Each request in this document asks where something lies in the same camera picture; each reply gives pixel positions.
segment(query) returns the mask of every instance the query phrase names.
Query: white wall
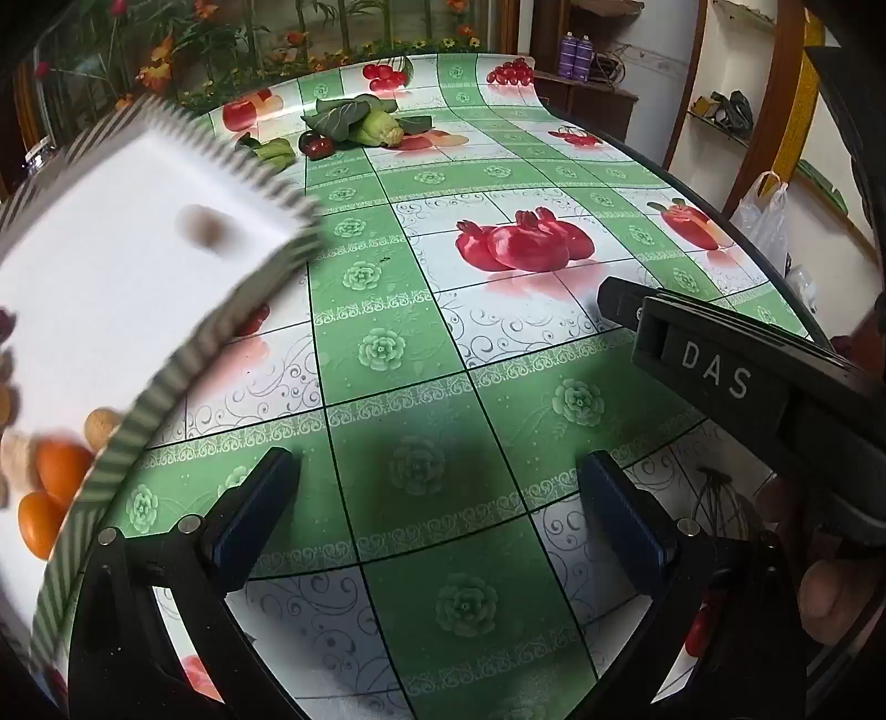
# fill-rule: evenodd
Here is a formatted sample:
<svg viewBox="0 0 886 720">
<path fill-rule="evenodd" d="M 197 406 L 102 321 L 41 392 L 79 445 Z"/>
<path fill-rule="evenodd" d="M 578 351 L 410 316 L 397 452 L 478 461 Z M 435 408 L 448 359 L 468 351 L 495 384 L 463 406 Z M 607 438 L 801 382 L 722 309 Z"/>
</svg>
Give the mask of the white wall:
<svg viewBox="0 0 886 720">
<path fill-rule="evenodd" d="M 686 85 L 696 31 L 697 0 L 646 0 L 640 17 L 618 41 L 632 45 L 621 87 L 640 99 L 634 106 L 627 143 L 661 163 Z"/>
</svg>

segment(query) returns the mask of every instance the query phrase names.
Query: wooden door frame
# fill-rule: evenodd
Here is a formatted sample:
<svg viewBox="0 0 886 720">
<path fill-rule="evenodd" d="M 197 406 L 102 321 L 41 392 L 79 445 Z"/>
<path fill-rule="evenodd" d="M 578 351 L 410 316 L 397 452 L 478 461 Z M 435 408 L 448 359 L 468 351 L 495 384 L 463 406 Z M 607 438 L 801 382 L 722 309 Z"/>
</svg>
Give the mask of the wooden door frame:
<svg viewBox="0 0 886 720">
<path fill-rule="evenodd" d="M 667 152 L 664 154 L 662 167 L 667 170 L 673 162 L 673 156 L 677 152 L 677 144 L 680 134 L 683 132 L 683 123 L 686 122 L 686 113 L 689 103 L 692 102 L 692 93 L 696 87 L 698 76 L 698 62 L 702 57 L 702 43 L 704 42 L 704 28 L 708 20 L 708 0 L 698 0 L 698 15 L 696 17 L 696 36 L 692 42 L 692 55 L 689 58 L 689 70 L 686 75 L 686 84 L 683 86 L 683 97 L 680 99 L 680 108 L 673 122 L 671 142 L 668 143 Z"/>
</svg>

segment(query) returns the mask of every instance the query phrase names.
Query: toy food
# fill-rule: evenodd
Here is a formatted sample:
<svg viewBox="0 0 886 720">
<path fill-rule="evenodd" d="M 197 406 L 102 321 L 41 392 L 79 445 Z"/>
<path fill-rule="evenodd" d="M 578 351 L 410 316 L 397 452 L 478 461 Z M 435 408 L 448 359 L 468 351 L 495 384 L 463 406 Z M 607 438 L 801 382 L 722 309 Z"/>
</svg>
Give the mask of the toy food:
<svg viewBox="0 0 886 720">
<path fill-rule="evenodd" d="M 45 492 L 32 492 L 19 502 L 21 539 L 40 560 L 50 557 L 64 519 L 65 511 Z"/>
<path fill-rule="evenodd" d="M 66 438 L 43 437 L 34 448 L 37 476 L 50 497 L 67 510 L 94 456 L 82 445 Z"/>
</svg>

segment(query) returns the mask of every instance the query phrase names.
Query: plastic bag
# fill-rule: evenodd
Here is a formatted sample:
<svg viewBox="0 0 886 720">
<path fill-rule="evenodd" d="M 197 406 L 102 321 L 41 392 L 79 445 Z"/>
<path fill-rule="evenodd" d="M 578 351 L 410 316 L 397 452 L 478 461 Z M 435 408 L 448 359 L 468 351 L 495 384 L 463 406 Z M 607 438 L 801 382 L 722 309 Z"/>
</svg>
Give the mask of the plastic bag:
<svg viewBox="0 0 886 720">
<path fill-rule="evenodd" d="M 769 176 L 778 182 L 768 193 L 760 196 L 760 188 Z M 732 224 L 757 247 L 763 256 L 784 276 L 788 262 L 788 228 L 785 207 L 788 204 L 788 184 L 774 172 L 767 171 L 757 178 L 748 194 L 738 204 Z"/>
</svg>

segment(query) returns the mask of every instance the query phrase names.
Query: purple spray can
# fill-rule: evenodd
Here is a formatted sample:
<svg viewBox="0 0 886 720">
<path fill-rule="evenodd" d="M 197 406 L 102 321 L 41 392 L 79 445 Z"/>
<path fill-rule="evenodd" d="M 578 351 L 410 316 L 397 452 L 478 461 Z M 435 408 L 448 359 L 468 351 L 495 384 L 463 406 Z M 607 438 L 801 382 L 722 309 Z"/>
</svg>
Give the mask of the purple spray can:
<svg viewBox="0 0 886 720">
<path fill-rule="evenodd" d="M 560 61 L 556 70 L 560 77 L 572 77 L 572 66 L 575 64 L 575 54 L 578 49 L 579 41 L 572 36 L 572 33 L 566 33 L 560 39 Z"/>
<path fill-rule="evenodd" d="M 579 47 L 575 53 L 575 66 L 572 68 L 572 79 L 582 82 L 587 81 L 591 63 L 594 61 L 594 44 L 585 35 L 579 41 Z"/>
</svg>

